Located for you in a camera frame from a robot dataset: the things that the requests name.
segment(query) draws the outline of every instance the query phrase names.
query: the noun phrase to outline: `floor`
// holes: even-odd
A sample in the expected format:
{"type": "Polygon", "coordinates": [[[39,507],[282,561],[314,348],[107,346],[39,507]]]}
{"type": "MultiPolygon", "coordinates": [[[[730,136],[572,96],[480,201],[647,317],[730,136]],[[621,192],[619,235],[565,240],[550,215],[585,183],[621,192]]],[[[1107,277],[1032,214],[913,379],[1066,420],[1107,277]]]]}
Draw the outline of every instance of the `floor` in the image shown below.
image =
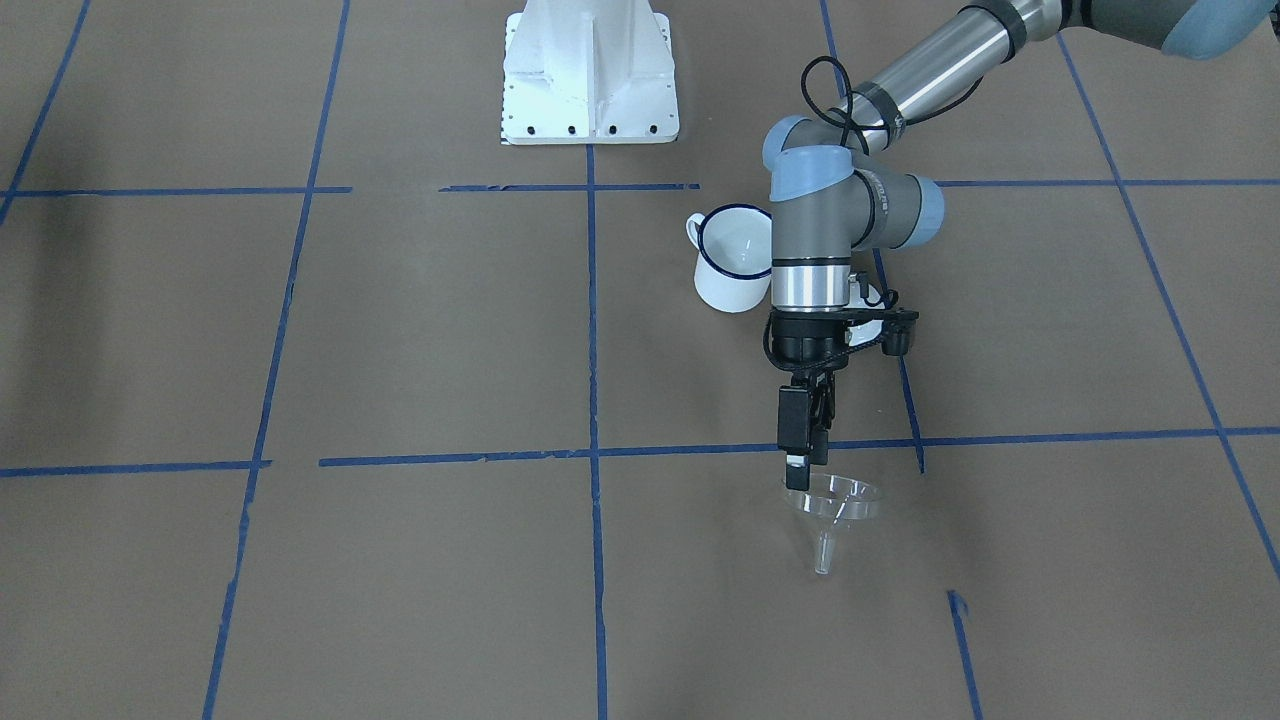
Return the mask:
{"type": "Polygon", "coordinates": [[[0,3],[0,717],[1277,716],[1268,28],[1068,31],[884,155],[950,218],[863,259],[922,320],[822,578],[682,225],[957,4],[654,0],[681,137],[596,149],[499,145],[521,6],[0,3]]]}

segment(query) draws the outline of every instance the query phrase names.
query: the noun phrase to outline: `grid line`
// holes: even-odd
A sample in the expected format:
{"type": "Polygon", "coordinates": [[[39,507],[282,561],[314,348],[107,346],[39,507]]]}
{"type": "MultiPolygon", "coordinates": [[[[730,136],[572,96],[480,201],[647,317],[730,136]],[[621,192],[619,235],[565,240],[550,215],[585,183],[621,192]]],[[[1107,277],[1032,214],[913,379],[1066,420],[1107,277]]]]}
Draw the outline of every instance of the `grid line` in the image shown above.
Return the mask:
{"type": "MultiPolygon", "coordinates": [[[[1280,436],[1280,427],[1240,427],[1224,428],[1228,436],[1258,437],[1280,436]]],[[[1039,433],[1020,436],[959,436],[959,437],[922,437],[915,438],[886,438],[886,439],[854,439],[832,441],[832,450],[891,450],[914,448],[916,443],[925,447],[982,447],[996,445],[1053,445],[1053,443],[1091,443],[1091,442],[1137,442],[1157,439],[1196,439],[1215,438],[1219,436],[1216,428],[1174,428],[1158,430],[1111,430],[1101,433],[1039,433]]],[[[732,455],[751,452],[774,452],[777,443],[730,443],[730,445],[658,445],[658,446],[625,446],[625,447],[582,447],[561,450],[524,450],[513,452],[449,452],[436,455],[367,455],[347,457],[323,457],[317,465],[320,468],[360,468],[369,465],[435,465],[451,462],[503,462],[515,460],[567,460],[577,457],[590,457],[593,454],[599,457],[646,457],[667,455],[732,455]]]]}
{"type": "Polygon", "coordinates": [[[696,182],[649,182],[649,183],[611,183],[611,184],[451,184],[439,192],[653,192],[701,190],[696,182]]]}
{"type": "Polygon", "coordinates": [[[973,657],[969,655],[969,637],[964,629],[964,619],[969,616],[969,603],[956,591],[947,591],[947,605],[951,606],[951,626],[956,633],[956,647],[960,651],[964,684],[969,691],[969,707],[973,710],[973,720],[982,720],[982,700],[978,697],[978,679],[973,673],[973,657]]]}
{"type": "Polygon", "coordinates": [[[293,238],[293,255],[289,260],[289,274],[284,286],[284,299],[280,305],[280,322],[275,332],[275,345],[271,351],[271,366],[266,375],[266,389],[262,396],[262,415],[257,427],[257,437],[253,442],[253,465],[250,468],[248,479],[244,483],[244,501],[241,506],[239,534],[236,543],[236,570],[227,584],[227,596],[223,601],[221,621],[218,626],[218,641],[214,646],[214,659],[209,670],[209,688],[205,692],[204,720],[211,720],[214,706],[218,700],[218,685],[221,679],[223,659],[227,652],[227,639],[230,635],[232,615],[236,609],[236,592],[239,587],[241,570],[244,565],[244,550],[248,541],[250,506],[253,505],[253,496],[257,492],[257,478],[261,468],[262,451],[266,446],[266,432],[271,420],[271,401],[275,397],[275,383],[280,372],[280,357],[284,354],[284,337],[289,324],[289,310],[293,305],[293,288],[298,278],[298,261],[302,256],[302,246],[306,241],[307,222],[311,215],[311,201],[315,197],[316,177],[320,172],[320,158],[324,152],[324,137],[329,126],[329,108],[333,105],[333,92],[338,83],[338,67],[342,61],[342,45],[347,35],[347,18],[351,13],[351,0],[342,1],[342,15],[338,19],[338,37],[334,41],[333,60],[329,65],[329,82],[325,86],[324,104],[320,109],[320,123],[316,128],[315,145],[311,151],[311,170],[307,173],[306,192],[302,196],[302,211],[298,217],[298,229],[293,238]]]}
{"type": "MultiPolygon", "coordinates": [[[[260,460],[266,468],[270,460],[260,460]]],[[[69,475],[142,475],[148,473],[193,473],[200,470],[248,470],[252,460],[216,462],[141,462],[127,465],[51,465],[45,468],[0,468],[0,478],[59,478],[69,475]]]]}
{"type": "Polygon", "coordinates": [[[200,195],[343,195],[351,186],[306,187],[125,187],[125,188],[69,188],[69,190],[14,190],[6,197],[175,197],[200,195]]]}
{"type": "Polygon", "coordinates": [[[40,106],[40,114],[36,117],[36,124],[31,128],[31,136],[27,137],[27,145],[22,149],[22,158],[18,160],[18,168],[13,172],[13,181],[9,182],[9,191],[5,193],[4,202],[0,202],[0,225],[4,224],[5,218],[9,217],[9,208],[13,206],[14,193],[22,184],[22,176],[27,172],[27,164],[31,163],[31,155],[36,151],[36,142],[40,140],[40,131],[45,128],[45,120],[49,119],[49,110],[54,106],[54,99],[58,97],[58,88],[63,85],[63,77],[67,76],[67,67],[72,63],[72,54],[76,53],[76,45],[79,42],[81,29],[84,28],[84,18],[88,17],[88,6],[92,0],[84,0],[81,4],[81,12],[76,15],[76,27],[72,28],[70,40],[67,41],[67,50],[63,51],[63,61],[58,64],[58,72],[54,73],[54,82],[49,86],[49,94],[45,96],[45,104],[40,106]]]}
{"type": "Polygon", "coordinates": [[[1125,183],[1124,176],[1120,173],[1120,167],[1116,164],[1110,143],[1107,143],[1106,133],[1102,132],[1102,123],[1098,120],[1093,102],[1089,101],[1089,95],[1084,90],[1084,81],[1080,78],[1075,61],[1071,59],[1071,51],[1066,47],[1066,41],[1062,40],[1061,35],[1057,36],[1057,46],[1062,51],[1062,59],[1066,60],[1066,68],[1071,73],[1071,79],[1075,82],[1075,88],[1080,95],[1080,100],[1084,102],[1084,110],[1089,115],[1089,123],[1093,124],[1093,132],[1098,137],[1098,145],[1102,146],[1102,154],[1106,156],[1107,165],[1111,168],[1116,190],[1120,191],[1120,197],[1124,200],[1125,210],[1129,214],[1129,222],[1133,224],[1134,233],[1138,236],[1138,243],[1142,246],[1143,256],[1147,260],[1147,268],[1151,270],[1151,277],[1156,283],[1156,288],[1160,291],[1160,299],[1165,304],[1165,311],[1169,314],[1169,320],[1174,325],[1174,332],[1178,333],[1178,342],[1181,345],[1183,355],[1187,357],[1192,375],[1196,378],[1196,386],[1199,388],[1201,398],[1204,401],[1204,407],[1208,410],[1210,419],[1213,423],[1213,429],[1222,446],[1222,452],[1226,455],[1226,461],[1231,466],[1231,473],[1235,475],[1235,483],[1240,488],[1240,495],[1244,498],[1245,507],[1248,507],[1249,516],[1253,520],[1253,527],[1258,533],[1258,538],[1262,541],[1262,547],[1266,551],[1267,559],[1271,561],[1271,570],[1276,579],[1280,580],[1280,557],[1276,556],[1275,544],[1271,542],[1271,533],[1267,530],[1266,521],[1263,521],[1262,514],[1258,511],[1258,505],[1253,498],[1253,491],[1249,489],[1249,483],[1244,477],[1244,470],[1240,468],[1240,462],[1235,457],[1235,450],[1231,447],[1230,437],[1222,427],[1217,406],[1213,404],[1213,397],[1208,391],[1208,383],[1206,383],[1199,363],[1196,360],[1196,352],[1192,350],[1190,341],[1188,340],[1183,323],[1178,316],[1178,310],[1174,307],[1174,300],[1169,295],[1169,288],[1165,286],[1165,279],[1160,273],[1160,266],[1156,264],[1156,256],[1151,250],[1151,243],[1147,241],[1147,233],[1142,227],[1142,220],[1138,218],[1138,211],[1133,205],[1133,199],[1129,196],[1129,188],[1125,183]]]}
{"type": "MultiPolygon", "coordinates": [[[[954,179],[936,181],[938,187],[1115,187],[1115,179],[954,179]]],[[[1129,187],[1266,187],[1280,178],[1126,179],[1129,187]]]]}
{"type": "Polygon", "coordinates": [[[595,580],[595,703],[599,720],[609,717],[609,674],[604,632],[604,529],[600,509],[600,423],[598,364],[598,284],[595,264],[595,146],[586,146],[588,365],[590,366],[591,570],[595,580]]]}

